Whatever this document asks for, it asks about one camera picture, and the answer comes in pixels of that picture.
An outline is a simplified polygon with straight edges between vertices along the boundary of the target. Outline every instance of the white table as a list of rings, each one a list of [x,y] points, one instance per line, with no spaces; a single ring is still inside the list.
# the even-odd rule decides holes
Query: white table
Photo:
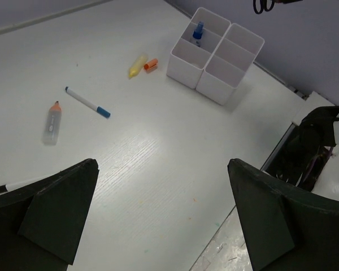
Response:
[[[230,158],[261,167],[303,103],[256,66],[224,107],[166,77],[188,21],[161,0],[116,0],[0,36],[0,185],[86,158],[100,166],[68,270],[189,270],[234,207]],[[141,52],[159,67],[129,80]],[[59,142],[48,147],[56,100]]]

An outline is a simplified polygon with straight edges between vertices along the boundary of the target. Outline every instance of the blue and white marker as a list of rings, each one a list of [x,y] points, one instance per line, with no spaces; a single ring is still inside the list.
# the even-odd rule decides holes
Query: blue and white marker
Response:
[[[90,101],[87,99],[84,99],[83,97],[79,96],[76,94],[73,90],[71,90],[69,87],[66,87],[66,92],[73,98],[77,99],[79,102],[82,104],[85,104],[89,108],[93,109],[95,112],[99,113],[103,117],[106,117],[107,119],[111,116],[111,114],[105,110],[104,108],[100,106],[96,106],[95,104],[92,104]]]

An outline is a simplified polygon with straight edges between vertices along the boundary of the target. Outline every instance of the white plastic container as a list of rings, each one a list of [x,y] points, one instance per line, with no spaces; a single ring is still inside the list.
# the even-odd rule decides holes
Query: white plastic container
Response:
[[[196,90],[218,104],[227,103],[263,45],[262,37],[232,24],[205,66]]]
[[[204,23],[201,47],[190,43],[197,24]],[[194,89],[231,22],[203,7],[200,7],[171,51],[167,76]]]

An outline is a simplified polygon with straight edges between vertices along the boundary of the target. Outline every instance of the wall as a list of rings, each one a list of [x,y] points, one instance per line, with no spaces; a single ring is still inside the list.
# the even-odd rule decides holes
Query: wall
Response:
[[[252,0],[168,1],[190,14],[203,6],[264,37],[260,65],[306,94],[316,91],[339,104],[338,0],[278,4],[261,15]]]
[[[0,29],[101,0],[0,0]]]

